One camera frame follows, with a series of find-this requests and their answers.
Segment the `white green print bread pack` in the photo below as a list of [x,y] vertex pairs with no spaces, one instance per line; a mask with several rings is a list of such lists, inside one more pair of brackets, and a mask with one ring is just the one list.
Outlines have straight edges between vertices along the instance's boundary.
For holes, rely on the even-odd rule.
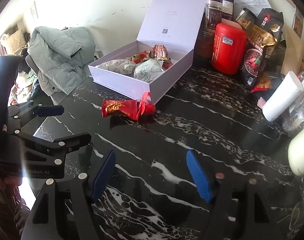
[[134,78],[146,83],[151,83],[163,74],[162,60],[149,59],[140,63],[134,70]]

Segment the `white open gift box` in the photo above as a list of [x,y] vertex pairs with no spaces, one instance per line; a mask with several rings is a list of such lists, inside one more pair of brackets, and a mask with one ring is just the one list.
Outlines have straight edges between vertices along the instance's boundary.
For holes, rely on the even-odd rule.
[[[131,99],[140,100],[145,92],[156,104],[187,72],[193,62],[194,46],[206,0],[152,0],[136,41],[89,64],[93,81]],[[129,58],[164,45],[173,65],[151,82],[99,68],[99,64]]]

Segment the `grey green padded jacket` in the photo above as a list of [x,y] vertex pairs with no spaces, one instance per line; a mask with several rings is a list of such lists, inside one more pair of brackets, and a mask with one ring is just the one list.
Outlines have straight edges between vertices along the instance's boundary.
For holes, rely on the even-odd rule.
[[36,27],[28,45],[28,54],[38,68],[42,90],[52,96],[70,94],[89,75],[95,60],[95,42],[85,27],[59,30]]

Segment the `white paper roll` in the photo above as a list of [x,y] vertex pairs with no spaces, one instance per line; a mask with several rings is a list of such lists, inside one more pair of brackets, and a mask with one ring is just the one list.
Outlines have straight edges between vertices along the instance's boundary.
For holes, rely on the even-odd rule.
[[277,119],[303,92],[301,81],[293,71],[289,71],[262,108],[266,120]]

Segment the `white croissant print bread pack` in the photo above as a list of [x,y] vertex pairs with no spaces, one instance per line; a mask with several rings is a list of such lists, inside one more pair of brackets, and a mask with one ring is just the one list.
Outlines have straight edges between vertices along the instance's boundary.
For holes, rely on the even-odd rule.
[[95,68],[108,70],[122,75],[130,75],[134,72],[136,63],[130,60],[117,59],[96,65]]

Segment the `black gold cereal bag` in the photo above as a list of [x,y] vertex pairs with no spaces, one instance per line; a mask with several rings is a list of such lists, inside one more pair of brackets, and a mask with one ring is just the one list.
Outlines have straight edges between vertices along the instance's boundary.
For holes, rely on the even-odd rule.
[[247,37],[241,66],[241,80],[248,90],[253,89],[277,47],[283,25],[283,13],[274,9],[264,8],[257,16]]

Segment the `red orange snack packet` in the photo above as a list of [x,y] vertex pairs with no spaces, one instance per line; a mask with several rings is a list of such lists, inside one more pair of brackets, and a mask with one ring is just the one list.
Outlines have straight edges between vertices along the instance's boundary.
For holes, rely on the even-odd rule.
[[149,60],[149,52],[148,51],[141,51],[139,53],[136,53],[135,55],[133,55],[132,57],[128,58],[129,61],[135,63],[135,64],[139,64],[142,63],[144,61]]

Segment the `brown paper bag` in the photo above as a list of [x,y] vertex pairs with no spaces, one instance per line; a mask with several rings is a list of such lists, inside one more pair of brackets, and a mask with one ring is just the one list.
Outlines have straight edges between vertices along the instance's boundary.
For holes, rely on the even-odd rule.
[[285,49],[281,73],[287,75],[289,71],[292,71],[298,74],[303,56],[302,40],[289,26],[285,25],[283,30],[287,47]]

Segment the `red gold candy packet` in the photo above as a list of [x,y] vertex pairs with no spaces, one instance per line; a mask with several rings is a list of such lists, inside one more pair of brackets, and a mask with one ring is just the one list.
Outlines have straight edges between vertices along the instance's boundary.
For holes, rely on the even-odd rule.
[[117,115],[136,120],[138,113],[137,100],[103,100],[102,117]]

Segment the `red cylindrical canister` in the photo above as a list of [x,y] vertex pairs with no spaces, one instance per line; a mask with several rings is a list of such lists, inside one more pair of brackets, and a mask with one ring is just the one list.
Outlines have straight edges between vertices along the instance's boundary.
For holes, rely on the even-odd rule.
[[211,65],[221,73],[237,73],[245,53],[247,34],[242,29],[219,23],[214,33]]

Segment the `dark lidded jar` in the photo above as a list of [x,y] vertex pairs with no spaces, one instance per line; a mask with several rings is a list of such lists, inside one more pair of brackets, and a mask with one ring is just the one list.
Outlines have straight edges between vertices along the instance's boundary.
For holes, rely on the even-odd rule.
[[223,4],[221,2],[208,0],[206,7],[206,28],[215,30],[223,18]]

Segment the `small red sachet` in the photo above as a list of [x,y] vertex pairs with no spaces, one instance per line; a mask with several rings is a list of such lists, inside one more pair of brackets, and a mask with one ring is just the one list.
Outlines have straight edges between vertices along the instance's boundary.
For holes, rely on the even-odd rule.
[[173,65],[172,61],[170,61],[170,60],[164,61],[163,65],[162,65],[162,69],[163,70],[168,70],[172,65]]

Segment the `brown cereal snack packet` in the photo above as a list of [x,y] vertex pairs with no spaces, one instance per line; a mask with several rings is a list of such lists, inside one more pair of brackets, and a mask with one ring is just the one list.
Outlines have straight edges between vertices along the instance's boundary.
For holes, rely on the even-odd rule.
[[169,60],[168,50],[164,45],[156,44],[149,52],[149,57],[157,60]]

